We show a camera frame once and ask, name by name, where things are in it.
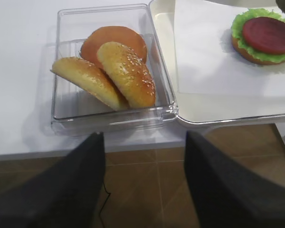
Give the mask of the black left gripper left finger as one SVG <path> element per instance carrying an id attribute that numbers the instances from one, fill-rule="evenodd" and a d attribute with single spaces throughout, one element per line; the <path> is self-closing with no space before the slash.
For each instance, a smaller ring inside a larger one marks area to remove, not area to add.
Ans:
<path id="1" fill-rule="evenodd" d="M 89 228 L 105 174 L 103 133 L 0 194 L 0 228 Z"/>

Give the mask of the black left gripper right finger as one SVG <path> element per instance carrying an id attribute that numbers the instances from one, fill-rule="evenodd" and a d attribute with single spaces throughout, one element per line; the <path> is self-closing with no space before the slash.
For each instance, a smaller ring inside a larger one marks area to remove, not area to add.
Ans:
<path id="1" fill-rule="evenodd" d="M 202 228 L 285 228 L 285 188 L 186 133 L 184 172 Z"/>

